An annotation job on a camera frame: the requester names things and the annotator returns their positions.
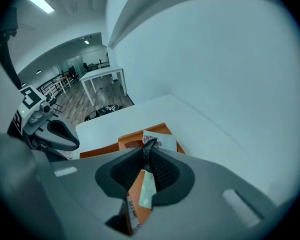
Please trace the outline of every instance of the table leg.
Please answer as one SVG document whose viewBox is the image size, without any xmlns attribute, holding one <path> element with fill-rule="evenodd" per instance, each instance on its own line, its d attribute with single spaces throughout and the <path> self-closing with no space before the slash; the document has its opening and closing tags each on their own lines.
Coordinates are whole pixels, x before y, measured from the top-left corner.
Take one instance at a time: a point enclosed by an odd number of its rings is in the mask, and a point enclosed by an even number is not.
<svg viewBox="0 0 300 240">
<path fill-rule="evenodd" d="M 61 88 L 62 88 L 64 94 L 66 94 L 66 91 L 65 91 L 64 86 L 62 85 L 62 82 L 61 82 L 61 81 L 59 82 L 59 84 L 61 85 Z"/>
<path fill-rule="evenodd" d="M 122 85 L 122 88 L 123 88 L 124 96 L 127 96 L 127 89 L 126 89 L 126 83 L 125 83 L 125 79 L 124 79 L 124 72 L 122 71 L 122 69 L 120 70 L 120 76 L 121 76 L 121 85 Z"/>
<path fill-rule="evenodd" d="M 92 84 L 92 87 L 93 87 L 94 93 L 97 93 L 97 91 L 96 91 L 96 87 L 95 87 L 95 85 L 94 85 L 94 82 L 92 81 L 92 79 L 90 79 L 90 82 L 91 82 L 91 84 Z"/>
<path fill-rule="evenodd" d="M 89 101 L 91 102 L 91 105 L 92 105 L 92 106 L 95 106 L 94 102 L 92 101 L 92 99 L 91 99 L 91 97 L 90 97 L 90 95 L 89 95 L 89 92 L 88 92 L 88 89 L 87 89 L 87 86 L 86 86 L 85 82 L 82 81 L 81 83 L 82 83 L 83 89 L 85 90 L 86 95 L 87 95 L 88 98 L 89 98 Z"/>
<path fill-rule="evenodd" d="M 67 77 L 66 80 L 67 80 L 67 82 L 68 82 L 69 87 L 71 88 L 71 84 L 70 84 L 70 82 L 69 82 L 69 78 Z"/>
<path fill-rule="evenodd" d="M 54 93 L 52 92 L 52 90 L 51 90 L 50 87 L 49 87 L 49 90 L 50 90 L 50 93 L 52 94 L 52 97 L 55 99 L 56 97 L 55 97 L 55 95 L 54 95 Z"/>
</svg>

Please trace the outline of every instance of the desk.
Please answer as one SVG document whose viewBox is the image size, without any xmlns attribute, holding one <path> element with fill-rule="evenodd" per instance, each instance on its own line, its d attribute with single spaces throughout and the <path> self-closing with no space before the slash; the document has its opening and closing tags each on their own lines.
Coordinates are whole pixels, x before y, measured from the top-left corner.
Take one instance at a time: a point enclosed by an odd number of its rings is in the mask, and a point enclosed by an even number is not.
<svg viewBox="0 0 300 240">
<path fill-rule="evenodd" d="M 187 155 L 220 164 L 268 193 L 270 179 L 257 163 L 224 131 L 171 94 L 78 124 L 80 146 L 73 151 L 72 159 L 117 143 L 120 136 L 161 123 L 166 123 Z"/>
<path fill-rule="evenodd" d="M 102 63 L 98 65 L 98 69 L 101 69 L 102 67 L 108 67 L 110 66 L 110 63 Z"/>
<path fill-rule="evenodd" d="M 94 102 L 93 100 L 91 99 L 91 96 L 88 92 L 88 89 L 87 89 L 87 86 L 86 86 L 86 81 L 90 80 L 91 84 L 92 84 L 92 87 L 93 87 L 93 90 L 94 92 L 96 93 L 96 87 L 92 81 L 92 79 L 94 78 L 98 78 L 98 77 L 102 77 L 102 76 L 105 76 L 105 75 L 109 75 L 111 73 L 120 73 L 120 76 L 121 76 L 121 85 L 122 85 L 122 88 L 123 88 L 123 93 L 124 93 L 124 96 L 127 96 L 127 90 L 126 90 L 126 83 L 125 83 L 125 78 L 124 78 L 124 70 L 122 67 L 119 67 L 119 66 L 110 66 L 110 67 L 106 67 L 106 68 L 102 68 L 102 69 L 98 69 L 98 70 L 94 70 L 94 71 L 90 71 L 88 73 L 86 73 L 83 77 L 80 78 L 80 81 L 82 83 L 82 86 L 85 90 L 85 93 L 86 95 L 88 96 L 89 98 L 89 101 L 91 102 L 91 105 L 94 106 Z"/>
<path fill-rule="evenodd" d="M 49 90 L 50 90 L 50 93 L 52 94 L 52 97 L 53 97 L 53 98 L 56 98 L 56 97 L 55 97 L 54 93 L 51 91 L 51 87 L 52 87 L 52 86 L 55 86 L 55 85 L 57 85 L 57 84 L 60 84 L 60 85 L 61 85 L 61 88 L 62 88 L 64 94 L 66 94 L 65 88 L 64 88 L 64 86 L 63 86 L 63 84 L 62 84 L 62 81 L 65 80 L 65 79 L 67 80 L 69 87 L 71 87 L 71 84 L 70 84 L 70 82 L 69 82 L 69 79 L 68 79 L 66 76 L 61 77 L 58 81 L 56 81 L 56 82 L 54 82 L 54 83 L 52 83 L 52 84 L 50 84 L 50 85 L 48 86 L 48 88 L 49 88 Z"/>
<path fill-rule="evenodd" d="M 93 67 L 96 67 L 95 69 L 97 69 L 97 64 L 92 64 L 92 65 L 89 65 L 88 68 L 89 70 L 93 70 Z"/>
</svg>

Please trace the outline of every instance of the white sticker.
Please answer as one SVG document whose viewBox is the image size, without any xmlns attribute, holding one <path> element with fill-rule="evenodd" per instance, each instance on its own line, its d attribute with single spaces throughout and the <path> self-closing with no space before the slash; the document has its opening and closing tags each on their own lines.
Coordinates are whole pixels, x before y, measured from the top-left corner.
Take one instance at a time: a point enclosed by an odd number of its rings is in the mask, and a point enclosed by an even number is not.
<svg viewBox="0 0 300 240">
<path fill-rule="evenodd" d="M 71 167 L 68 167 L 68 168 L 64 168 L 64 169 L 60 169 L 60 170 L 55 170 L 54 174 L 57 177 L 61 177 L 61 176 L 65 176 L 65 175 L 68 175 L 68 174 L 73 174 L 76 171 L 77 171 L 77 168 L 71 166 Z"/>
<path fill-rule="evenodd" d="M 231 206 L 235 214 L 248 228 L 254 227 L 261 222 L 261 218 L 251 207 L 237 194 L 234 189 L 227 189 L 222 193 L 225 201 Z"/>
</svg>

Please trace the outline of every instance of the black object on floor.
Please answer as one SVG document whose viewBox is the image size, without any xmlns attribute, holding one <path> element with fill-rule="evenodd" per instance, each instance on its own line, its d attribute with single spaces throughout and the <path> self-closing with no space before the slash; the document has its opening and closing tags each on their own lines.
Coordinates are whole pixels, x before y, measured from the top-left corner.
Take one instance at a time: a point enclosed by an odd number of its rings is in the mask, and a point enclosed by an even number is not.
<svg viewBox="0 0 300 240">
<path fill-rule="evenodd" d="M 87 115 L 85 117 L 84 121 L 86 122 L 86 121 L 89 121 L 91 119 L 101 117 L 103 115 L 106 115 L 106 114 L 112 113 L 114 111 L 120 110 L 123 107 L 124 106 L 122 106 L 122 105 L 118 106 L 118 105 L 115 105 L 115 104 L 103 106 L 100 109 L 95 110 L 95 111 L 91 112 L 89 115 Z"/>
<path fill-rule="evenodd" d="M 52 107 L 52 105 L 56 105 L 55 110 L 62 113 L 62 111 L 58 110 L 58 108 L 62 108 L 62 106 L 58 105 L 57 102 L 57 98 L 52 98 L 51 93 L 48 93 L 48 95 L 46 96 L 46 101 L 49 102 L 50 107 Z"/>
</svg>

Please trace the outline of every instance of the gray surface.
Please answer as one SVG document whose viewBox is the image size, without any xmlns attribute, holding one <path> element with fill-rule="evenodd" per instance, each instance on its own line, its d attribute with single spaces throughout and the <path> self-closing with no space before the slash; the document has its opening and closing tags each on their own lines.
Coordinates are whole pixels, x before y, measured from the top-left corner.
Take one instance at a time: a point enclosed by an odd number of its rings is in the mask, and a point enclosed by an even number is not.
<svg viewBox="0 0 300 240">
<path fill-rule="evenodd" d="M 267 197 L 223 166 L 169 150 L 164 152 L 192 168 L 194 186 L 179 203 L 154 207 L 142 230 L 134 236 L 136 239 L 145 236 L 149 239 L 233 239 L 234 236 L 241 239 L 244 235 L 240 232 L 249 234 L 252 229 L 245 227 L 223 199 L 221 193 L 227 189 L 235 189 L 265 218 L 275 211 Z"/>
<path fill-rule="evenodd" d="M 42 152 L 32 155 L 21 141 L 0 136 L 0 196 L 17 219 L 40 236 L 128 239 L 104 225 L 119 212 L 123 201 L 107 197 L 94 176 L 98 167 L 130 150 L 51 165 Z M 133 239 L 258 239 L 284 214 L 285 209 L 275 209 L 261 192 L 224 167 L 162 151 L 188 164 L 195 173 L 195 183 L 179 203 L 154 207 Z M 76 167 L 77 172 L 55 176 L 54 170 L 68 167 Z M 221 194 L 227 189 L 235 189 L 263 221 L 247 229 L 223 199 Z"/>
<path fill-rule="evenodd" d="M 62 224 L 65 239 L 95 240 L 128 238 L 127 236 L 104 225 L 100 217 L 94 216 L 93 209 L 86 210 L 86 206 L 82 206 L 82 203 L 79 203 L 76 197 L 73 198 L 72 192 L 69 193 L 64 187 L 64 183 L 60 181 L 62 177 L 57 178 L 55 176 L 54 170 L 45 155 L 42 155 L 42 153 L 36 153 L 34 155 L 38 167 L 38 177 L 40 178 L 45 193 L 51 205 L 54 207 L 54 211 Z M 58 165 L 58 168 L 63 168 L 66 163 L 68 163 L 69 166 L 73 166 L 74 164 L 72 162 L 75 161 L 66 161 L 65 163 L 60 163 Z M 88 186 L 89 190 L 94 193 L 92 188 L 95 185 Z M 89 192 L 77 192 L 76 194 L 79 196 L 86 195 L 86 197 L 89 198 Z M 103 205 L 107 206 L 116 203 L 115 207 L 117 207 L 119 206 L 119 202 L 122 203 L 122 200 L 120 199 L 115 200 L 114 202 L 112 201 L 113 200 L 103 198 Z M 103 219 L 105 219 L 106 217 L 110 217 L 111 215 L 113 214 L 111 214 L 111 211 L 109 209 L 106 214 L 102 214 L 101 216 Z"/>
<path fill-rule="evenodd" d="M 0 133 L 6 133 L 24 96 L 11 81 L 0 63 Z"/>
<path fill-rule="evenodd" d="M 103 164 L 128 153 L 130 150 L 132 148 L 80 160 L 54 162 L 51 165 L 55 170 L 68 167 L 77 169 L 77 172 L 58 179 L 72 198 L 86 211 L 106 222 L 112 216 L 119 214 L 123 200 L 108 197 L 104 193 L 96 182 L 96 171 Z"/>
</svg>

